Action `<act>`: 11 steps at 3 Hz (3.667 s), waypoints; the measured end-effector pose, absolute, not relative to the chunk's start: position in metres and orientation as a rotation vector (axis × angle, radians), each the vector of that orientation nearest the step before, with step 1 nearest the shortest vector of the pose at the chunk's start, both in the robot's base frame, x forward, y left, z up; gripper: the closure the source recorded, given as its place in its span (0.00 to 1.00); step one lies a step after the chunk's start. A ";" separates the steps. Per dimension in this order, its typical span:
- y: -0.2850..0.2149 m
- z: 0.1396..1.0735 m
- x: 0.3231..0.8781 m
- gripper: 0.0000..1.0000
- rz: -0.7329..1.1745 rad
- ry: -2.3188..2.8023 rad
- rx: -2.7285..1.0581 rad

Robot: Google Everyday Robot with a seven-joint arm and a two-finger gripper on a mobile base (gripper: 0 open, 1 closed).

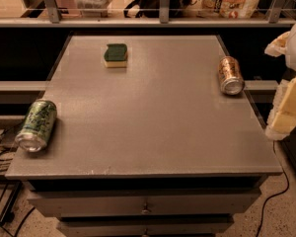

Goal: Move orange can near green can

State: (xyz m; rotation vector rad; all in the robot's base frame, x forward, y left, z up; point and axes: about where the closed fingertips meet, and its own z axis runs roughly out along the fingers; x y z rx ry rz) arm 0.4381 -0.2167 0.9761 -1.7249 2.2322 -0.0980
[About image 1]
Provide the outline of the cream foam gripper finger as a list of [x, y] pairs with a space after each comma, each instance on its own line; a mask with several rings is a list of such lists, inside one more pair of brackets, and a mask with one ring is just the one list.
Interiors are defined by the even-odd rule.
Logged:
[[265, 129], [271, 140], [282, 140], [296, 127], [296, 77], [277, 86]]
[[289, 41], [290, 32], [285, 32], [274, 39], [271, 43], [267, 45], [264, 50], [264, 53], [278, 57], [280, 55], [287, 55], [288, 54], [288, 41]]

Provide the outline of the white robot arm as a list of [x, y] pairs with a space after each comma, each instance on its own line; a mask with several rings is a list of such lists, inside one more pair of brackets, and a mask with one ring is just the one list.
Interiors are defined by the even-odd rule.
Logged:
[[[271, 42], [265, 54], [285, 56], [285, 64], [296, 72], [296, 23], [289, 32]], [[267, 119], [265, 135], [271, 140], [282, 140], [296, 127], [296, 76], [282, 80], [277, 86], [273, 108]]]

